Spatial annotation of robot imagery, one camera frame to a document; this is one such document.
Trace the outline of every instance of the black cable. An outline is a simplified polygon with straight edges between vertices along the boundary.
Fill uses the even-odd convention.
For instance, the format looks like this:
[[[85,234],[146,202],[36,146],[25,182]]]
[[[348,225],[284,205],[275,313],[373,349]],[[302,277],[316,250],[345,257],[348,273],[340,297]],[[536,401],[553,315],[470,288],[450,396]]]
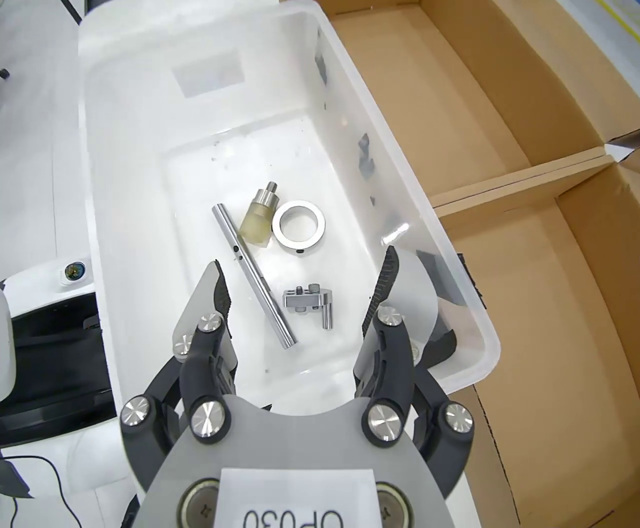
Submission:
[[[69,505],[67,504],[67,500],[65,499],[65,494],[62,492],[62,480],[60,480],[60,474],[58,473],[58,470],[56,469],[56,467],[53,465],[53,462],[51,460],[49,460],[48,458],[44,458],[43,456],[39,456],[36,454],[17,454],[14,456],[0,456],[0,460],[17,460],[17,459],[21,459],[21,458],[31,458],[31,459],[37,459],[37,460],[44,460],[47,464],[49,464],[51,466],[51,468],[53,469],[54,473],[56,474],[56,479],[58,480],[58,490],[60,491],[60,498],[62,499],[62,502],[64,503],[66,509],[68,510],[68,512],[72,515],[72,517],[76,520],[79,528],[82,528],[82,523],[80,522],[80,519],[78,519],[77,515],[74,513],[74,511],[69,507]],[[13,520],[15,519],[15,516],[18,515],[18,502],[15,500],[15,498],[13,498],[13,503],[15,504],[15,511],[13,512],[13,518],[11,519],[11,526],[13,527]]]
[[[15,497],[13,499],[13,516],[11,517],[11,524],[9,528],[13,528],[13,521],[15,521],[16,516],[18,515],[18,500]]]
[[[62,5],[67,8],[67,11],[69,11],[69,14],[74,18],[74,20],[76,21],[76,24],[79,26],[80,22],[82,22],[82,18],[80,18],[80,15],[78,15],[78,12],[76,11],[76,8],[74,8],[71,5],[71,2],[69,0],[60,0],[62,2]]]

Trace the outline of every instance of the metal bracket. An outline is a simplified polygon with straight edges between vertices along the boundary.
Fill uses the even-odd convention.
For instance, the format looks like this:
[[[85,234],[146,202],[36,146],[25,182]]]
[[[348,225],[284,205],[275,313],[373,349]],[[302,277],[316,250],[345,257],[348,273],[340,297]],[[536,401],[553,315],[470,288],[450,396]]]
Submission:
[[[322,308],[322,327],[325,330],[333,328],[333,295],[331,290],[320,288],[319,284],[309,284],[308,289],[297,286],[295,290],[285,290],[282,294],[282,304],[285,308],[293,308],[298,314],[304,314],[308,308],[319,310]]]

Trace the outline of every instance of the metal rod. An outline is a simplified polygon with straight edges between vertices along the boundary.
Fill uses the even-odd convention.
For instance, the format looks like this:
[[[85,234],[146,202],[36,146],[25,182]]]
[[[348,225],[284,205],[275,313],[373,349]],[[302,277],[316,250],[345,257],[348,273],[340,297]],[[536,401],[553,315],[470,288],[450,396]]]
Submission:
[[[322,327],[325,330],[331,330],[333,328],[333,310],[331,303],[322,307]]]
[[[236,226],[234,225],[234,221],[227,212],[227,208],[224,204],[216,204],[211,210],[213,211],[216,220],[218,220],[220,229],[222,229],[227,242],[229,242],[231,249],[236,254],[238,264],[240,264],[240,268],[242,268],[246,279],[249,281],[251,289],[255,293],[256,297],[258,297],[258,302],[264,311],[264,315],[267,316],[273,331],[278,336],[280,344],[283,348],[289,348],[290,346],[295,345],[298,341],[291,332],[287,321],[285,321],[282,316],[280,308],[278,308],[273,297],[271,297],[269,285],[253,260],[244,240],[239,235]]]

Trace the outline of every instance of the sticker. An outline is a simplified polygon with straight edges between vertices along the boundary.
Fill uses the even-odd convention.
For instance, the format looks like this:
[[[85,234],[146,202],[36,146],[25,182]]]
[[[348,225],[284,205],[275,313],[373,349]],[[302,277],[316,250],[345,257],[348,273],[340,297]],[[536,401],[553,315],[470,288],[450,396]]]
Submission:
[[[224,468],[214,528],[382,528],[373,471]]]

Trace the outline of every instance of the metal ring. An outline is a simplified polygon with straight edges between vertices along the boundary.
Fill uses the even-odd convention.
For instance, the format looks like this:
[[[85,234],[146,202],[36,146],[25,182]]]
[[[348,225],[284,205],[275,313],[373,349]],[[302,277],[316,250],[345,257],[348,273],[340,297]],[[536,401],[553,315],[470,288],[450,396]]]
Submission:
[[[301,207],[302,209],[308,210],[313,216],[316,217],[316,232],[311,235],[307,240],[302,240],[300,242],[295,240],[290,240],[284,236],[282,232],[282,227],[280,226],[280,222],[282,221],[282,217],[284,214],[293,209],[294,207]],[[271,223],[271,227],[273,228],[273,235],[276,237],[276,240],[285,246],[286,248],[296,250],[296,251],[304,251],[308,250],[310,247],[315,246],[318,242],[320,242],[320,238],[324,235],[324,228],[326,226],[326,222],[324,220],[324,214],[322,211],[318,209],[311,202],[307,202],[305,200],[293,200],[291,202],[287,202],[286,204],[282,204],[276,214],[273,215],[273,222]]]

